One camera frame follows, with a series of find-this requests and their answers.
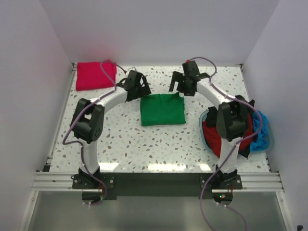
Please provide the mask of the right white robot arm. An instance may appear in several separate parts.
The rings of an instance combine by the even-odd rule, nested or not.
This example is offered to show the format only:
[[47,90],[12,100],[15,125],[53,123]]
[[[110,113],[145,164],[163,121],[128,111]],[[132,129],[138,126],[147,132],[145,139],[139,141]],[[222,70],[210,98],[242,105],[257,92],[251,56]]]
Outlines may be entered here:
[[173,91],[175,83],[177,91],[185,96],[199,93],[207,98],[217,109],[216,129],[221,138],[220,157],[216,171],[203,184],[213,188],[226,189],[231,181],[237,177],[237,157],[240,142],[249,129],[248,108],[251,105],[244,98],[228,95],[224,90],[212,82],[217,73],[200,73],[194,59],[182,64],[183,73],[173,72],[169,91]]

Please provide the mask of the green t-shirt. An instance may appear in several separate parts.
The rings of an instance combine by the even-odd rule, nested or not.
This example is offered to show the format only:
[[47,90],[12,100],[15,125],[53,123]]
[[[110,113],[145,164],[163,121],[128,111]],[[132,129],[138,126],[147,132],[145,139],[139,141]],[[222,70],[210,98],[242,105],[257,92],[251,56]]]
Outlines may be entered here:
[[180,94],[151,94],[140,100],[141,125],[182,125],[185,120],[185,103]]

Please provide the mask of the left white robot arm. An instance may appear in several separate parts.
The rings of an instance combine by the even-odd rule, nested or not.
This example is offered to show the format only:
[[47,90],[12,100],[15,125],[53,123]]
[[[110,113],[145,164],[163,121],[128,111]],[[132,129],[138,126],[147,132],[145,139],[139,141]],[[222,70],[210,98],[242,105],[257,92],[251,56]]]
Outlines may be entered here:
[[69,132],[81,145],[81,167],[73,175],[73,189],[105,189],[97,154],[97,141],[103,132],[105,114],[121,103],[140,99],[151,94],[146,76],[129,70],[115,88],[91,100],[80,99],[77,103]]

